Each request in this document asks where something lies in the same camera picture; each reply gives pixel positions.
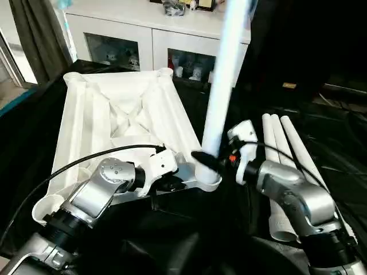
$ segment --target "glass cabinet door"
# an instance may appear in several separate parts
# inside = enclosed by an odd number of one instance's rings
[[[210,82],[215,62],[215,56],[168,48],[167,66],[172,68],[175,77]]]
[[[202,83],[213,82],[213,70],[218,55],[220,40],[183,33],[153,30],[154,69],[170,67],[176,77],[188,78]],[[245,58],[247,45],[239,45],[232,86],[237,83]]]
[[[140,71],[139,46],[136,41],[91,33],[84,35],[93,62]]]
[[[77,58],[142,71],[153,70],[149,27],[67,14]]]

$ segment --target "white pipe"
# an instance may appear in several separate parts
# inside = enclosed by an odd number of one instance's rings
[[[268,113],[265,113],[263,114],[262,119],[263,119],[264,143],[269,146],[277,148],[271,116]],[[265,157],[267,160],[280,163],[278,152],[272,149],[265,148]]]
[[[272,123],[272,117],[268,113],[265,113],[263,114],[262,119],[263,119],[264,143],[277,148],[275,127],[273,126]],[[272,149],[265,148],[265,156],[267,160],[280,163],[278,153]],[[270,200],[270,212],[271,212],[269,217],[270,236],[273,239],[283,242],[290,242],[296,240],[297,235],[295,234],[294,229],[286,216],[286,213],[284,213],[283,209],[272,199]]]
[[[284,126],[284,130],[287,133],[287,136],[289,138],[289,141],[292,145],[292,148],[294,150],[294,153],[299,161],[299,163],[303,166],[305,166],[312,174],[314,174],[322,183],[322,185],[327,189],[327,186],[325,182],[323,181],[319,171],[317,170],[317,167],[315,163],[313,162],[308,150],[304,146],[302,140],[300,139],[296,129],[294,128],[291,120],[288,116],[282,116],[280,119],[282,121],[282,124]],[[306,173],[303,170],[304,176],[306,177],[307,181],[310,183],[319,185],[316,180],[314,180],[308,173]]]
[[[214,68],[214,82],[210,90],[202,138],[202,150],[215,157],[218,156],[229,99],[231,98],[240,41],[249,17],[249,3],[250,0],[228,1],[225,11],[219,54]],[[218,181],[218,175],[201,164],[196,166],[195,176],[199,182],[205,184],[214,184]]]
[[[276,147],[288,156],[292,156],[291,150],[288,145],[286,135],[284,134],[283,127],[280,123],[278,115],[271,115],[271,124],[273,126]],[[281,164],[296,168],[296,164],[290,159],[287,159],[282,154],[279,154],[279,160]]]

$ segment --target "floor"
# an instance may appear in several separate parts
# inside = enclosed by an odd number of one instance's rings
[[[3,267],[7,264],[7,262],[9,262],[8,259],[0,257],[0,270],[3,269]]]
[[[11,79],[0,83],[0,110],[25,91],[26,89],[15,86]]]

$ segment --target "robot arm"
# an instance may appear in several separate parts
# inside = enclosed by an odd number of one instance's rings
[[[334,200],[324,188],[309,183],[292,167],[269,160],[260,165],[253,162],[257,146],[246,142],[257,138],[249,120],[228,131],[228,137],[231,150],[221,163],[231,164],[238,184],[255,184],[258,192],[284,210],[309,259],[311,274],[367,274],[336,218]],[[213,166],[212,156],[196,152],[193,157],[213,170],[220,169],[220,165]]]
[[[156,180],[177,169],[170,150],[151,156],[137,168],[119,159],[102,160],[91,178],[82,183],[57,212],[45,216],[46,226],[33,234],[0,274],[27,274],[22,270],[33,268],[25,264],[29,257],[55,270],[67,268],[80,240],[96,225],[116,194],[133,193],[135,198],[143,198]]]

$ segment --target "black cloth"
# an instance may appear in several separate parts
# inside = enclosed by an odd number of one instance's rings
[[[86,61],[68,71],[118,72]],[[174,85],[199,140],[204,130],[209,86],[174,79]],[[40,87],[22,104],[0,119],[1,232],[16,207],[51,171],[63,114],[66,85],[60,76]],[[232,93],[225,129],[251,119],[262,139],[265,112],[289,115],[312,154],[345,219],[354,228],[361,247],[367,243],[364,202],[366,178],[366,118],[332,107],[303,103],[297,98],[271,98]],[[263,148],[257,151],[264,158]],[[342,172],[322,167],[332,167]],[[32,196],[15,221],[1,253],[11,256],[39,230],[32,206],[46,187]],[[80,274],[244,274],[255,266],[260,274],[281,269],[297,274],[295,267],[274,250],[259,245],[250,235],[270,238],[268,199],[254,187],[241,187],[226,175],[215,192],[184,190],[113,206],[86,236],[76,263]]]
[[[9,0],[24,53],[39,84],[72,63],[60,24],[49,0]]]

